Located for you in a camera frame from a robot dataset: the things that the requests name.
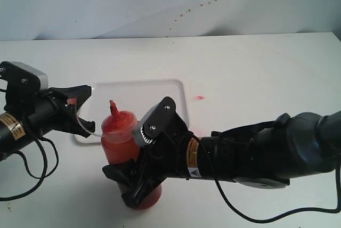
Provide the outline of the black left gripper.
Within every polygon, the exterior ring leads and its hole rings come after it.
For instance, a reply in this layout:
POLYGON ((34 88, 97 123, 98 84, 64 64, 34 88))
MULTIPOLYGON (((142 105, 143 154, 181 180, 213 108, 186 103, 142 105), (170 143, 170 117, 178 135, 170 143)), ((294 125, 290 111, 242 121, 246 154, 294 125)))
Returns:
POLYGON ((27 115, 30 129, 37 135, 54 130, 88 138, 95 133, 95 122, 71 114, 71 107, 78 111, 91 97, 91 87, 51 87, 49 91, 34 94, 32 111, 27 115))

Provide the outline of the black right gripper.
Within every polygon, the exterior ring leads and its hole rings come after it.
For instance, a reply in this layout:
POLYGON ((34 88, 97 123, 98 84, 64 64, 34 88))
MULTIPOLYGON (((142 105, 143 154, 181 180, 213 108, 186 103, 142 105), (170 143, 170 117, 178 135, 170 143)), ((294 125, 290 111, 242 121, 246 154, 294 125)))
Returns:
POLYGON ((108 164, 102 171, 123 190, 125 205, 138 207, 165 179, 191 179, 187 160, 191 139, 192 133, 176 112, 155 143, 140 147, 137 160, 108 164))

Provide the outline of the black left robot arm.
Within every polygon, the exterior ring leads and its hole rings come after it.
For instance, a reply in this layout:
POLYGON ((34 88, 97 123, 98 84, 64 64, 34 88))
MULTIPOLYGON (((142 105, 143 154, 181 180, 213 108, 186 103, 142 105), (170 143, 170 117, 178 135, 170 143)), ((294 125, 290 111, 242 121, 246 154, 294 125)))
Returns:
POLYGON ((1 161, 50 131, 89 137, 95 132, 95 122, 79 118, 77 112, 91 93, 88 85, 51 87, 35 93, 8 87, 1 114, 1 161))

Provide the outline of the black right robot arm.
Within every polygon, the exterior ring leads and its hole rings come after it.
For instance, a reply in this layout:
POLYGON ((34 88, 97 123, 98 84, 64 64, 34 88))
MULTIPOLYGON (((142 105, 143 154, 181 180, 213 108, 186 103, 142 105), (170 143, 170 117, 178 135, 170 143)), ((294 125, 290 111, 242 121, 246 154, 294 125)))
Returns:
POLYGON ((304 112, 198 138, 176 113, 151 116, 151 143, 136 160, 106 165, 135 208, 167 178, 218 180, 277 189, 292 178, 328 173, 340 162, 340 113, 304 112))

